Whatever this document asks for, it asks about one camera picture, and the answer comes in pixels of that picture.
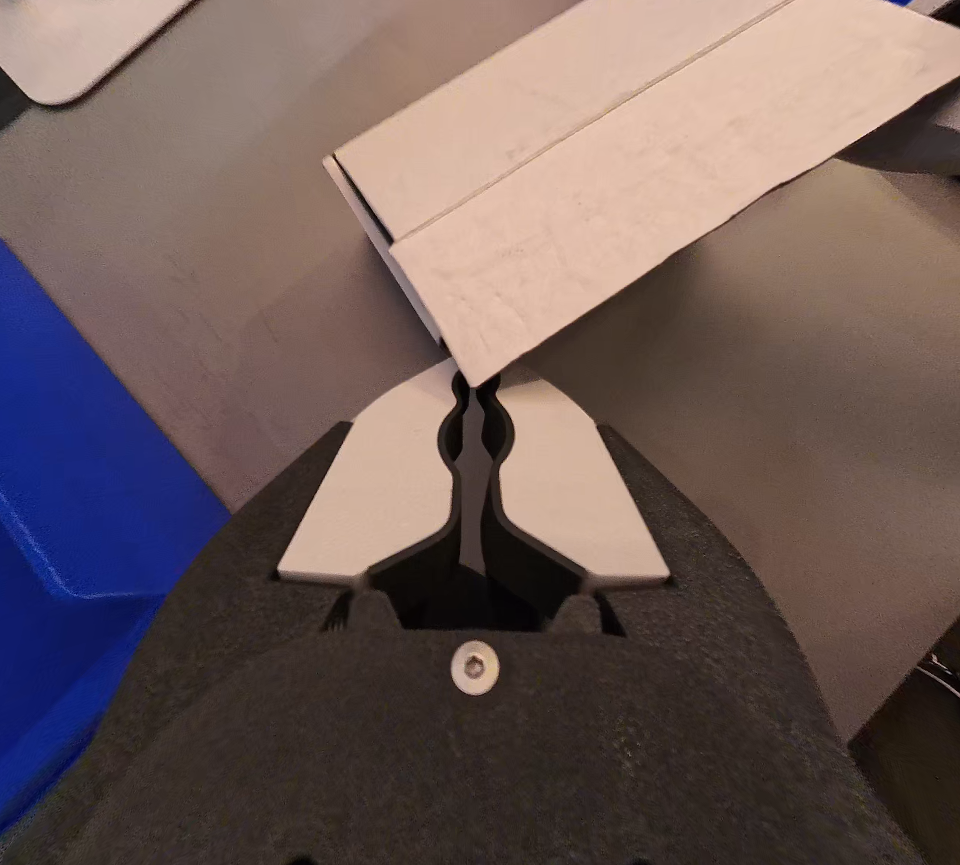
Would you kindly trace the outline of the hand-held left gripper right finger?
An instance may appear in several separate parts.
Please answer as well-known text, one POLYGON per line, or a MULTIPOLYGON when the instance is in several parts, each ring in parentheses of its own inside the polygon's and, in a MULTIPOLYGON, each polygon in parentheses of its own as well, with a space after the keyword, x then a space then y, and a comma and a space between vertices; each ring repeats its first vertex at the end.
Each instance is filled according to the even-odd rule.
POLYGON ((513 594, 592 594, 666 583, 670 570, 594 419, 531 371, 480 388, 491 463, 486 574, 513 594))

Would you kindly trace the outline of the person's olive clothing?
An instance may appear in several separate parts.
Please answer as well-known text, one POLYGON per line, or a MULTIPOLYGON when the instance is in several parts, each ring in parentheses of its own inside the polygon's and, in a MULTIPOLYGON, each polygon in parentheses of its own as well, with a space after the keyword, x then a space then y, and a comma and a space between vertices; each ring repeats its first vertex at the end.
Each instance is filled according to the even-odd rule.
POLYGON ((959 862, 958 632, 946 633, 849 742, 928 863, 959 862))

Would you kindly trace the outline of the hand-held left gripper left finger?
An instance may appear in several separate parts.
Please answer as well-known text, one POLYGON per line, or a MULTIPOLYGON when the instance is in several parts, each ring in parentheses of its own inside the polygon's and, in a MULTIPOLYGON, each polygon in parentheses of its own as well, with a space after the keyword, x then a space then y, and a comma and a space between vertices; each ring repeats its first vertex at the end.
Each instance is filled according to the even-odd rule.
POLYGON ((449 525, 454 473, 440 434, 462 413, 457 373, 445 359, 356 415, 277 565, 281 580, 359 586, 449 525))

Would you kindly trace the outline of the white cardboard box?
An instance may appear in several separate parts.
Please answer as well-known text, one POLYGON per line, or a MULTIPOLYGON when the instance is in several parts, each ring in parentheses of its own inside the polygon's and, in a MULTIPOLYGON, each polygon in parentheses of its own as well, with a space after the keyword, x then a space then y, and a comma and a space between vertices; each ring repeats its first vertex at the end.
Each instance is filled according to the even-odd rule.
POLYGON ((323 166, 476 387, 958 72, 885 0, 583 0, 323 166))

